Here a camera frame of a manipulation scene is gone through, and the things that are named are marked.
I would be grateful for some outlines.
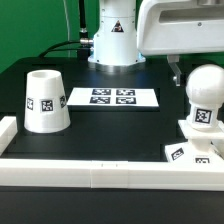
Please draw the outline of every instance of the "white paper sheet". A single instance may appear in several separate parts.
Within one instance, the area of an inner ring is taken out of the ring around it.
[[[68,105],[158,107],[154,89],[74,88]]]

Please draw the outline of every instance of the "white chess piece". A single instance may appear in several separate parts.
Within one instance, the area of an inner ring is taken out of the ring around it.
[[[224,69],[203,65],[195,69],[187,81],[191,112],[187,117],[192,128],[211,131],[218,125],[217,114],[224,102]]]
[[[186,92],[191,111],[187,120],[179,121],[179,125],[188,142],[166,146],[168,161],[223,162],[211,141],[224,139],[223,123],[217,120],[224,102],[224,69],[217,65],[196,68],[187,80]]]

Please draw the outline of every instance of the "black surface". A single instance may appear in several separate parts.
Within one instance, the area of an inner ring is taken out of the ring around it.
[[[181,66],[188,74],[204,63]],[[23,128],[26,74],[45,68],[62,72],[67,97],[73,87],[154,88],[159,110],[73,107],[68,129],[47,135],[28,132]],[[175,87],[172,76],[165,60],[151,60],[141,71],[109,75],[74,59],[22,59],[0,76],[0,117],[16,115],[19,128],[2,157],[164,161],[164,145],[184,141],[177,120],[189,111],[185,90]],[[223,192],[0,187],[3,224],[211,224],[223,223],[223,206]]]
[[[24,129],[26,75],[36,69],[62,72],[67,99],[73,87],[153,88],[160,107],[73,106],[71,126],[53,134]],[[172,81],[166,61],[150,61],[145,69],[127,74],[90,70],[76,60],[26,59],[1,76],[2,116],[15,114],[19,133],[4,158],[163,161],[165,144],[177,138],[177,118],[184,118],[184,88]]]

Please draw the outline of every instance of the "small marker card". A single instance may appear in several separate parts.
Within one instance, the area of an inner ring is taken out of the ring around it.
[[[73,88],[70,106],[158,107],[154,89]]]

